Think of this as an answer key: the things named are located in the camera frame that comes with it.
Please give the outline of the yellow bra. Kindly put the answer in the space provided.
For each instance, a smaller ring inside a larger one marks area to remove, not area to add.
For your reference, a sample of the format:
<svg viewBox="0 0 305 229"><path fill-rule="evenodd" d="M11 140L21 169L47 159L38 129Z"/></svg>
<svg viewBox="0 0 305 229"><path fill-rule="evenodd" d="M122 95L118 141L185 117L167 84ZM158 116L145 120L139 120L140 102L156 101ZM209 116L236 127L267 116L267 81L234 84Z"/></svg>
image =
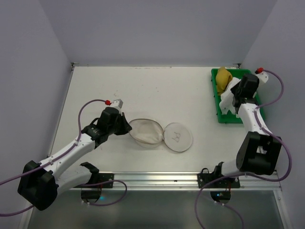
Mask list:
<svg viewBox="0 0 305 229"><path fill-rule="evenodd" d="M232 74L224 67L220 67L215 77L217 94L221 95L225 92L228 84L232 81Z"/></svg>

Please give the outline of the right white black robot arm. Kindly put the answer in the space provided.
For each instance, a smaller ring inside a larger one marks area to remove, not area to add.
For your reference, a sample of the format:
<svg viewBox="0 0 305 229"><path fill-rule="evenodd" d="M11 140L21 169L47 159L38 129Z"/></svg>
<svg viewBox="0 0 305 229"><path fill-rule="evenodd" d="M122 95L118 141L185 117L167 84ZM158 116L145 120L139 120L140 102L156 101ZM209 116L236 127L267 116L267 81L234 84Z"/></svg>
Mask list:
<svg viewBox="0 0 305 229"><path fill-rule="evenodd" d="M268 81L268 74L246 73L241 79L233 78L221 94L220 109L241 118L247 132L236 159L220 162L214 168L214 176L250 172L255 175L271 175L275 170L281 143L271 136L265 125L255 98L257 89Z"/></svg>

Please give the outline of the white bra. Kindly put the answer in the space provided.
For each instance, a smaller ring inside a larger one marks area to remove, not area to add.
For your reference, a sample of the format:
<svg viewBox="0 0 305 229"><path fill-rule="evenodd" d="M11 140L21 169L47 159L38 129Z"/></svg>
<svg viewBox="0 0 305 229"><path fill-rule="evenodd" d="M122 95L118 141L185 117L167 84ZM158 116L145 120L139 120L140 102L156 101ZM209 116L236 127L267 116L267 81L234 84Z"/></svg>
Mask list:
<svg viewBox="0 0 305 229"><path fill-rule="evenodd" d="M231 89L238 85L241 79L234 77L228 84L226 90L221 94L221 101L219 107L221 109L222 115L228 114L230 111L231 114L236 115L235 108L233 106L233 97L234 94L231 92Z"/></svg>

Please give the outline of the cream mesh laundry bag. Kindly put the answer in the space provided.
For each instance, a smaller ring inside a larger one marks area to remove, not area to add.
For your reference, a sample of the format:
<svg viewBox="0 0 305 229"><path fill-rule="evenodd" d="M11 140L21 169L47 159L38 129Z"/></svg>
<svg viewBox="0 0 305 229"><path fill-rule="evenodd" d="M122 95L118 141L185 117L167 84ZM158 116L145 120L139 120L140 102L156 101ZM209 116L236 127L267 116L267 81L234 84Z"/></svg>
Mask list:
<svg viewBox="0 0 305 229"><path fill-rule="evenodd" d="M129 135L144 148L156 148L164 143L170 150L182 153L193 144L191 131L181 123L169 123L162 127L152 119L133 119L129 122L132 127Z"/></svg>

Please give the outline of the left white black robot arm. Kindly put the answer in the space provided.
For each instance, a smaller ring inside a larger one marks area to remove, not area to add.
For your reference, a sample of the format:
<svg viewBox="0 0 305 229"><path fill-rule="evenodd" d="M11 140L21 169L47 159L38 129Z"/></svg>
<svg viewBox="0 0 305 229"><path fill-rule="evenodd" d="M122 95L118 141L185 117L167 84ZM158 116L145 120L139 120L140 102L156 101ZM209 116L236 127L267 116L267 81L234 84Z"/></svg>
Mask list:
<svg viewBox="0 0 305 229"><path fill-rule="evenodd" d="M110 135L125 135L131 131L120 107L105 108L99 118L84 127L77 138L53 156L38 163L28 162L18 193L36 209L47 209L61 193L76 187L99 187L110 180L101 180L99 170L89 162L69 170L77 160L106 142Z"/></svg>

